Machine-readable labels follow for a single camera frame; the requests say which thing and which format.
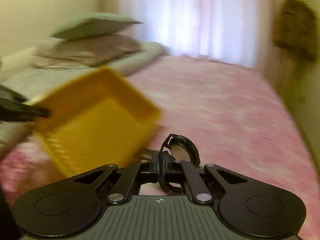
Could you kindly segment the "yellow plastic tray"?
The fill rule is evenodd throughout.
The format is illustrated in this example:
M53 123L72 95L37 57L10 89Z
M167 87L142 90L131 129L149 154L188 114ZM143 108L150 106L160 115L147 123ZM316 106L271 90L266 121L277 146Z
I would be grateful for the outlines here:
M126 166L151 139L160 109L118 72L103 67L36 100L50 111L34 137L66 177L115 163Z

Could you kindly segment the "grey folded quilt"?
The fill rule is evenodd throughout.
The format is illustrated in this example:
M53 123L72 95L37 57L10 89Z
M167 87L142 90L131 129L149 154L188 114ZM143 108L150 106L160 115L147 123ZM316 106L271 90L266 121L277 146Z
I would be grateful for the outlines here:
M107 65L128 76L147 66L156 58L167 53L165 46L157 42L140 42L141 51L113 60ZM34 47L11 54L2 60L7 70L1 71L1 85L8 87L27 99L47 93L69 80L96 70L92 67L76 69L37 69L31 66ZM23 142L31 133L27 124L22 122L1 122L1 156L15 145Z

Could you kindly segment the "brown hanging jacket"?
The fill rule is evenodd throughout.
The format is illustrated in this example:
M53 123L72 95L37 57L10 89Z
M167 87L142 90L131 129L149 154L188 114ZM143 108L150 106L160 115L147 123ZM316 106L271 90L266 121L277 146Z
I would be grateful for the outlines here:
M285 0L274 20L272 42L313 61L317 50L315 13L300 0Z

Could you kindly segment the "mauve lower pillow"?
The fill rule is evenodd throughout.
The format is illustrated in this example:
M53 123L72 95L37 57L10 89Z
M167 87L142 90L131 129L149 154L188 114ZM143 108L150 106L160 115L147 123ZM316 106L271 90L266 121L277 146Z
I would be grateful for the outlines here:
M118 34L79 40L49 37L36 48L32 65L54 69L97 67L140 50L139 42Z

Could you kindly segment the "white sheer curtain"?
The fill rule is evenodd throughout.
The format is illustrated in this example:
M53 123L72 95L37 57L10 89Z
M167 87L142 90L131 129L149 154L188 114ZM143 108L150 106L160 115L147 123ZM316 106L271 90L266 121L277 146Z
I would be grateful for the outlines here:
M204 57L253 68L257 0L119 0L139 21L133 36L163 44L175 56Z

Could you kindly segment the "green top pillow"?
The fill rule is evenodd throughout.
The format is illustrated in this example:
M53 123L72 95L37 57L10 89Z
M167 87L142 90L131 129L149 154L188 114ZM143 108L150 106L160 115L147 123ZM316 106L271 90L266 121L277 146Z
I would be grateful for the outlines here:
M119 32L133 24L141 24L129 16L108 12L88 12L58 27L50 37L79 40Z

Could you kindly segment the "pink floral bedspread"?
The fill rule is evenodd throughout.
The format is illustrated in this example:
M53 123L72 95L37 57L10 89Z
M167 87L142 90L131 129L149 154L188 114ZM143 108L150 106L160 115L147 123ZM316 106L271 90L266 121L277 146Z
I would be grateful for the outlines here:
M296 194L306 206L300 237L319 239L319 185L310 154L281 99L256 70L163 56L128 76L118 73L161 111L153 136L133 161L146 158L146 148L159 149L171 133L185 136L202 164ZM35 121L27 124L32 131ZM10 204L61 178L67 177L33 132L1 161L1 185Z

